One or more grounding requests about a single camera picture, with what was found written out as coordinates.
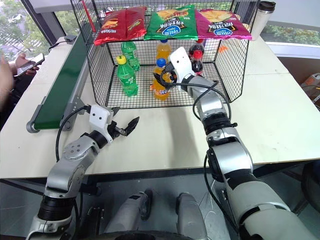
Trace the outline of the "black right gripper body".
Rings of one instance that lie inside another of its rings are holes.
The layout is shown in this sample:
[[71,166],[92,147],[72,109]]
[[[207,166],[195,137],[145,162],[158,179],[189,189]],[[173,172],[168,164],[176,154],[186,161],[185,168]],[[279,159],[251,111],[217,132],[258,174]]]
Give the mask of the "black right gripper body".
[[164,72],[163,79],[166,83],[176,83],[177,82],[177,74],[175,72],[174,66],[172,72]]

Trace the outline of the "person's hand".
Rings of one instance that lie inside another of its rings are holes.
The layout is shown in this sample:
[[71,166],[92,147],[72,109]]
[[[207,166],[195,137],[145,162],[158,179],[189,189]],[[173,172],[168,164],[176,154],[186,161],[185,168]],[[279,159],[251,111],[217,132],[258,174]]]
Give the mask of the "person's hand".
[[[20,68],[22,65],[25,65],[29,62],[28,59],[26,59],[26,54],[25,53],[20,53],[19,56],[16,58],[15,60],[15,63],[13,64],[11,70],[12,70],[12,74],[14,76],[17,76],[18,73],[18,68]],[[34,66],[30,69],[28,69],[24,74],[25,75],[30,75],[30,76],[34,76],[37,71],[39,70],[40,68],[38,66]]]

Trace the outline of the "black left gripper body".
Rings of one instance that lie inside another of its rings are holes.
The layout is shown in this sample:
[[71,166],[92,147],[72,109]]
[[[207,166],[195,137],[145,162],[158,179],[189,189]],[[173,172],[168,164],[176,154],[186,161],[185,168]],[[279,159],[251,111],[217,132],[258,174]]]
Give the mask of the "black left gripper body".
[[126,131],[117,127],[117,123],[115,121],[112,121],[111,124],[108,125],[107,131],[112,138],[118,138],[119,136],[126,135]]

